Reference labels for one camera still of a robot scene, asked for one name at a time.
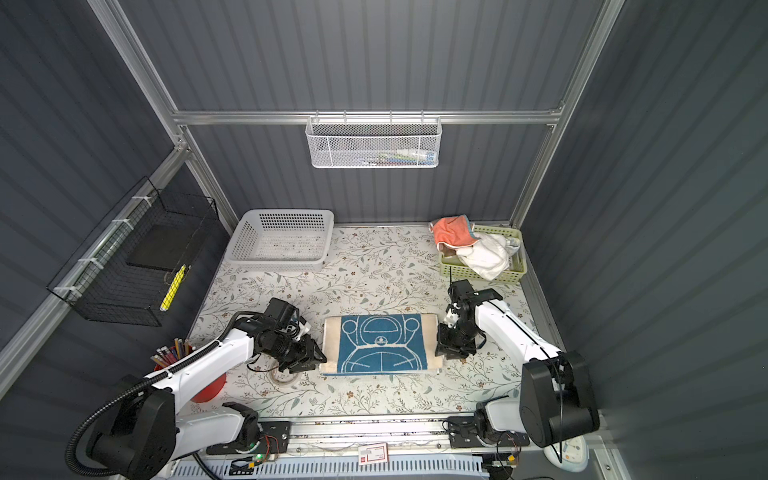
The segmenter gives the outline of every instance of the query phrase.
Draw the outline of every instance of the white label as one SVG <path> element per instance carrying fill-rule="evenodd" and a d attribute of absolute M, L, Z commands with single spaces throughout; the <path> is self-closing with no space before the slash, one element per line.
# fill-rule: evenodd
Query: white label
<path fill-rule="evenodd" d="M 375 445 L 366 445 L 357 449 L 360 465 L 370 463 L 386 463 L 389 456 L 386 451 L 386 443 L 376 443 Z"/>

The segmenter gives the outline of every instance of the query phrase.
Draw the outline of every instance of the red cup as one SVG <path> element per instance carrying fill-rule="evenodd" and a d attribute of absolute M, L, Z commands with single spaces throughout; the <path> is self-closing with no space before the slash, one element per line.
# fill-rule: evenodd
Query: red cup
<path fill-rule="evenodd" d="M 154 366 L 154 371 L 162 370 L 159 365 Z M 200 390 L 197 395 L 192 397 L 192 401 L 195 403 L 210 402 L 216 395 L 224 388 L 224 384 L 227 383 L 227 374 L 222 373 L 221 376 L 208 384 L 207 387 Z"/>

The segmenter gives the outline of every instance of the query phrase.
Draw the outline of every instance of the robotic arm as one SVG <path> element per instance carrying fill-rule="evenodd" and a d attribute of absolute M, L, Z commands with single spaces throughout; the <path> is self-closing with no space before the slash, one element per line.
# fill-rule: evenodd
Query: robotic arm
<path fill-rule="evenodd" d="M 586 362 L 564 353 L 529 329 L 492 289 L 475 292 L 467 280 L 451 283 L 451 304 L 438 327 L 436 355 L 467 358 L 475 337 L 490 335 L 521 368 L 520 400 L 503 397 L 478 404 L 478 436 L 493 442 L 501 432 L 526 432 L 540 447 L 600 428 Z"/>
<path fill-rule="evenodd" d="M 299 310 L 275 298 L 264 313 L 235 313 L 217 339 L 192 355 L 143 379 L 126 377 L 124 391 L 75 431 L 65 453 L 67 465 L 80 475 L 119 473 L 131 480 L 148 480 L 168 461 L 209 445 L 252 450 L 262 436 L 252 409 L 228 402 L 212 412 L 188 416 L 178 412 L 206 385 L 257 354 L 277 359 L 281 372 L 315 369 L 326 357 L 308 331 Z M 107 468 L 86 467 L 75 456 L 80 438 L 92 424 L 86 455 Z"/>

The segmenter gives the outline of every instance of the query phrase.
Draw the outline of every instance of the yellow connector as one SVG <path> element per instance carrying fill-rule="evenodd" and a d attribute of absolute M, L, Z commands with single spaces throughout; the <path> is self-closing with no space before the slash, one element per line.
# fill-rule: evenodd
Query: yellow connector
<path fill-rule="evenodd" d="M 184 279 L 184 274 L 186 272 L 187 266 L 182 265 L 179 271 L 176 273 L 174 281 L 170 283 L 170 287 L 168 287 L 168 293 L 166 293 L 165 298 L 163 298 L 163 303 L 160 304 L 161 312 L 166 312 L 170 308 L 170 304 L 174 301 L 176 292 L 179 290 L 179 285 L 181 285 L 181 280 Z"/>

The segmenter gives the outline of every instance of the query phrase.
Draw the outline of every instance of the leaf pattern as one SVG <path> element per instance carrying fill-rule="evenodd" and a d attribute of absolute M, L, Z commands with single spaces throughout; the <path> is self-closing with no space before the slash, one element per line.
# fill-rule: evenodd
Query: leaf pattern
<path fill-rule="evenodd" d="M 223 262 L 211 284 L 190 339 L 196 346 L 217 336 L 237 310 L 263 311 L 273 296 L 291 302 L 322 345 L 327 316 L 372 313 L 437 313 L 448 304 L 449 279 L 439 274 L 437 250 L 427 227 L 335 228 L 326 267 L 319 272 L 267 273 Z M 523 322 L 533 327 L 519 285 L 473 280 L 495 288 Z M 262 357 L 255 369 L 270 369 Z M 227 373 L 222 392 L 190 403 L 183 414 L 240 402 L 264 417 L 457 412 L 495 396 L 518 394 L 520 373 L 492 341 L 466 360 L 444 362 L 433 375 L 321 376 L 303 372 L 289 385 L 240 365 Z"/>

